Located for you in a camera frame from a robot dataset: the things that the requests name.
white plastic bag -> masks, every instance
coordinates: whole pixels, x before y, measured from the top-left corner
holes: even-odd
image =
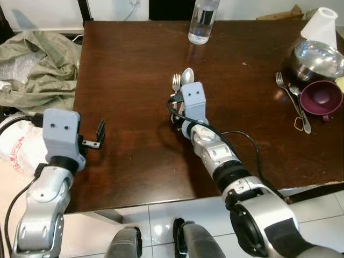
[[[0,123],[0,128],[22,115],[17,113],[6,118]],[[42,128],[35,127],[29,121],[16,122],[0,135],[0,157],[26,176],[32,176],[39,163],[47,163],[46,154]]]

metal spoon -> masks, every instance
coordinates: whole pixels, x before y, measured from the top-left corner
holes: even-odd
[[[310,125],[310,122],[307,119],[305,111],[303,110],[303,108],[301,107],[301,104],[300,104],[301,91],[299,90],[299,88],[297,86],[291,85],[290,83],[289,83],[288,87],[289,87],[290,92],[293,93],[297,97],[297,102],[298,102],[299,109],[300,109],[300,112],[301,112],[303,129],[305,130],[305,133],[310,134],[311,131],[312,131],[311,125]]]
[[[185,69],[185,71],[182,74],[181,77],[181,85],[192,83],[195,81],[195,74],[194,70],[192,70],[190,67]]]

floor tile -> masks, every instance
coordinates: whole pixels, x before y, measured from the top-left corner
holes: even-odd
[[[105,253],[114,235],[125,226],[139,226],[143,246],[150,246],[148,207],[117,211],[124,216],[124,224],[113,225],[80,213],[65,215],[60,257]]]
[[[344,252],[344,216],[300,223],[299,227],[308,242]]]
[[[230,213],[220,197],[150,205],[149,215],[153,245],[173,242],[172,230],[175,218],[192,220],[205,227],[211,235],[234,232]]]
[[[214,237],[219,244],[221,250],[226,257],[248,258],[250,255],[246,254],[239,246],[235,234],[223,235]],[[154,258],[174,258],[174,244],[168,243],[165,245],[153,246]]]
[[[344,191],[336,192],[334,195],[337,198],[337,201],[340,207],[342,208],[342,211],[344,212]]]
[[[95,255],[87,255],[87,256],[78,256],[78,257],[71,257],[71,258],[104,258],[104,254],[95,254]],[[153,258],[152,247],[144,247],[142,248],[142,256],[141,258]]]
[[[299,223],[343,215],[333,194],[304,200],[290,205]]]
[[[174,244],[167,243],[165,245],[153,246],[154,258],[175,258],[174,257]]]
[[[248,258],[252,257],[245,253],[238,244],[235,234],[215,236],[215,241],[219,244],[226,257]]]

black cable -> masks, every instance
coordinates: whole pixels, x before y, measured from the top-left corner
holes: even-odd
[[[284,199],[284,196],[264,177],[263,170],[262,170],[262,160],[261,160],[261,154],[259,150],[259,146],[257,142],[249,136],[247,133],[241,132],[241,131],[228,131],[228,132],[223,132],[222,134],[228,134],[228,133],[239,133],[247,137],[254,145],[255,150],[256,150],[256,159],[257,159],[257,169],[258,169],[258,174],[263,182],[268,188],[270,188],[279,198]]]
[[[191,119],[191,118],[188,118],[186,116],[183,116],[183,115],[179,114],[176,109],[174,109],[173,107],[170,106],[170,103],[173,103],[173,102],[182,102],[182,100],[175,101],[174,98],[172,97],[172,98],[170,98],[166,102],[166,107],[168,108],[168,110],[171,113],[173,113],[175,116],[177,116],[179,118],[182,118],[182,119],[184,119],[186,121],[189,121],[189,122],[192,122],[192,123],[195,123],[195,124],[198,124],[198,125],[202,125],[202,126],[208,128],[209,130],[212,130],[216,135],[218,135],[221,138],[221,140],[225,144],[227,144],[230,147],[230,149],[233,151],[235,156],[237,156],[237,158],[239,158],[239,157],[238,157],[237,153],[235,152],[235,149],[234,149],[233,145],[226,139],[226,137],[224,137],[224,134],[226,134],[226,133],[240,133],[240,134],[246,136],[254,144],[254,147],[256,148],[258,174],[259,174],[259,177],[261,178],[262,182],[268,188],[270,188],[277,196],[279,196],[280,198],[284,199],[283,195],[280,192],[278,192],[278,190],[267,179],[265,179],[265,177],[263,175],[262,166],[261,166],[261,155],[260,155],[258,144],[255,142],[255,140],[253,140],[248,134],[246,134],[244,132],[241,132],[241,131],[230,131],[230,132],[225,132],[225,133],[219,133],[217,130],[215,130],[210,125],[207,125],[207,124],[205,124],[203,122],[200,122],[200,121],[197,121],[197,120],[194,120],[194,119]]]
[[[237,156],[237,154],[236,154],[236,152],[235,152],[235,149],[234,149],[233,145],[232,145],[232,144],[226,139],[226,137],[224,137],[220,132],[218,132],[217,130],[215,130],[215,128],[213,128],[213,127],[210,126],[210,125],[207,125],[207,124],[205,124],[205,123],[203,123],[203,122],[200,122],[200,121],[197,121],[197,120],[194,120],[194,119],[191,119],[191,118],[188,118],[188,117],[186,117],[186,116],[183,116],[183,115],[179,114],[179,113],[177,112],[177,110],[175,110],[173,107],[170,106],[170,103],[172,103],[172,102],[173,102],[172,98],[169,99],[169,100],[166,102],[166,107],[168,108],[168,110],[169,110],[171,113],[173,113],[175,116],[177,116],[177,117],[179,117],[179,118],[182,118],[182,119],[184,119],[184,120],[186,120],[186,121],[189,121],[189,122],[191,122],[191,123],[195,123],[195,124],[197,124],[197,125],[202,125],[202,126],[204,126],[205,128],[208,128],[209,130],[213,131],[218,137],[221,138],[221,140],[222,140],[225,144],[227,144],[227,145],[231,148],[231,150],[233,151],[233,153],[235,154],[235,156]]]
[[[7,129],[9,128],[11,125],[15,124],[16,122],[22,121],[22,120],[28,120],[31,121],[35,126],[42,126],[42,122],[43,122],[43,115],[42,114],[35,114],[34,116],[21,116],[21,117],[16,117],[13,118],[11,121],[7,122],[6,124],[4,124],[1,128],[0,128],[0,135]],[[7,213],[6,213],[6,218],[5,218],[5,240],[6,240],[6,245],[9,251],[10,256],[12,255],[12,247],[11,247],[11,241],[10,241],[10,237],[9,237],[9,219],[10,219],[10,214],[12,211],[12,208],[14,206],[14,204],[16,203],[17,199],[30,187],[31,184],[33,184],[33,182],[37,179],[38,177],[34,178],[30,184],[28,184],[22,191],[20,191],[15,198],[12,200]],[[3,253],[3,243],[2,243],[2,234],[0,234],[1,236],[1,251]]]
[[[4,242],[2,240],[1,227],[0,227],[0,257],[5,258]]]
[[[7,122],[0,128],[0,135],[11,125],[15,124],[16,122],[22,121],[22,120],[28,120],[30,119],[30,116],[22,116],[22,117],[16,117],[13,118],[11,121]]]
[[[9,251],[10,257],[12,255],[12,246],[11,246],[11,241],[10,241],[10,237],[9,237],[9,219],[10,219],[10,215],[11,215],[11,211],[13,206],[15,205],[16,201],[18,200],[18,198],[33,184],[34,181],[37,180],[38,177],[34,178],[30,184],[28,184],[22,191],[20,191],[15,198],[13,198],[7,213],[6,213],[6,218],[5,218],[5,239],[6,239],[6,244],[7,244],[7,249]]]
[[[22,121],[22,120],[26,120],[28,117],[27,116],[22,116],[22,117],[16,117],[14,118],[13,120],[9,121],[8,123],[4,124],[1,128],[0,128],[0,135],[7,129],[9,128],[11,125],[15,124],[16,122],[19,122],[19,121]],[[1,257],[4,257],[4,246],[3,246],[3,241],[2,241],[2,233],[1,233],[1,229],[0,229],[0,236],[1,236]],[[6,244],[7,244],[7,248],[9,250],[9,254],[11,256],[12,254],[12,247],[11,247],[11,243],[10,243],[10,238],[8,236],[8,219],[7,219],[7,223],[6,223],[6,220],[5,220],[5,240],[6,240]]]

power cord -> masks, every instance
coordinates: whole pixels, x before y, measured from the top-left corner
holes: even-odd
[[[38,177],[35,177],[22,191],[20,191],[12,200],[7,213],[6,213],[6,218],[5,218],[5,239],[6,239],[6,245],[7,245],[7,249],[9,251],[9,254],[11,256],[12,254],[12,246],[11,246],[11,241],[10,241],[10,237],[9,237],[9,220],[10,220],[10,215],[11,215],[11,211],[13,206],[15,205],[16,201],[18,200],[18,198],[34,183],[34,181],[36,181],[38,179]]]
[[[72,40],[72,42],[75,42],[75,40],[77,40],[78,38],[83,37],[83,36],[84,36],[84,34],[80,34],[80,35],[76,36],[76,37]]]
[[[257,169],[258,169],[258,174],[259,174],[261,181],[268,188],[270,188],[279,198],[284,199],[284,196],[263,175],[261,154],[260,154],[260,150],[259,150],[257,142],[251,136],[249,136],[247,133],[244,133],[242,131],[228,131],[228,132],[223,132],[222,134],[225,135],[225,134],[229,134],[229,133],[239,133],[241,135],[244,135],[247,139],[249,139],[253,143],[254,148],[256,150]]]
[[[21,116],[21,117],[16,117],[13,118],[11,121],[7,122],[6,124],[4,124],[1,128],[0,128],[0,135],[6,130],[8,129],[11,125],[15,124],[16,122],[22,121],[22,120],[27,120],[30,121],[31,123],[33,123],[35,126],[37,127],[42,127],[43,126],[43,115],[42,114],[38,114],[36,113],[34,116]],[[10,219],[10,214],[12,211],[12,208],[14,206],[14,204],[16,203],[17,199],[31,186],[31,184],[33,184],[34,181],[37,180],[37,178],[39,177],[40,173],[35,173],[35,178],[31,181],[30,184],[28,184],[22,191],[20,191],[12,200],[7,213],[6,213],[6,217],[5,217],[5,241],[6,241],[6,245],[7,245],[7,249],[9,251],[9,254],[11,256],[12,254],[12,246],[11,246],[11,241],[10,241],[10,237],[9,237],[9,219]],[[2,255],[4,255],[4,249],[3,249],[3,242],[2,242],[2,233],[1,233],[1,229],[0,229],[0,236],[1,236],[1,244],[0,244],[0,257],[4,257]]]
[[[212,130],[217,136],[219,136],[221,138],[221,140],[227,144],[230,149],[234,152],[234,154],[238,157],[233,145],[224,137],[225,134],[229,134],[229,133],[239,133],[239,134],[242,134],[244,136],[246,136],[254,145],[255,147],[255,150],[256,150],[256,159],[257,159],[257,169],[258,169],[258,174],[259,174],[259,177],[261,179],[261,181],[268,187],[270,188],[278,197],[280,197],[281,199],[284,199],[284,196],[278,192],[278,190],[264,177],[263,175],[263,172],[262,172],[262,164],[261,164],[261,154],[260,154],[260,150],[259,150],[259,147],[258,147],[258,144],[255,140],[253,140],[252,137],[250,137],[248,134],[244,133],[244,132],[241,132],[241,131],[228,131],[228,132],[224,132],[224,133],[219,133],[217,130],[215,130],[212,126],[210,125],[207,125],[203,122],[200,122],[200,121],[197,121],[197,120],[194,120],[194,119],[191,119],[191,118],[188,118],[186,116],[183,116],[181,114],[178,113],[178,111],[176,109],[174,109],[170,104],[171,103],[174,103],[174,102],[182,102],[182,100],[179,99],[179,96],[175,95],[175,97],[172,97],[170,98],[167,102],[166,102],[166,107],[168,108],[168,110],[174,114],[175,116],[179,117],[179,118],[182,118],[186,121],[189,121],[189,122],[192,122],[192,123],[195,123],[195,124],[198,124],[198,125],[202,125],[206,128],[208,128],[209,130]]]
[[[123,22],[126,21],[126,20],[128,20],[128,18],[130,17],[130,15],[133,13],[133,11],[134,11],[136,5],[138,4],[138,1],[137,1],[137,0],[131,0],[130,3],[131,3],[131,5],[132,5],[132,7],[131,7],[130,11],[127,13],[127,15],[123,17],[123,19],[122,19]]]
[[[177,117],[179,117],[179,118],[182,118],[182,119],[184,119],[184,120],[186,120],[186,121],[189,121],[189,122],[191,122],[191,123],[195,123],[195,124],[197,124],[197,125],[202,125],[202,126],[204,126],[205,128],[208,128],[209,130],[213,131],[218,137],[221,138],[221,140],[222,140],[225,144],[227,144],[227,145],[231,148],[231,150],[234,152],[234,154],[235,154],[236,156],[238,156],[238,155],[236,154],[236,152],[235,152],[235,149],[234,149],[233,145],[232,145],[232,144],[226,139],[226,137],[224,137],[220,132],[218,132],[217,130],[215,130],[215,128],[213,128],[211,125],[207,125],[207,124],[205,124],[205,123],[203,123],[203,122],[200,122],[200,121],[191,119],[191,118],[189,118],[189,117],[183,116],[182,114],[179,114],[178,111],[177,111],[176,109],[174,109],[173,107],[170,106],[170,104],[171,104],[172,102],[175,102],[175,100],[174,100],[173,97],[170,98],[170,99],[166,102],[166,107],[168,108],[168,110],[169,110],[172,114],[174,114],[175,116],[177,116]]]
[[[4,242],[2,240],[2,232],[0,227],[0,257],[5,258]]]

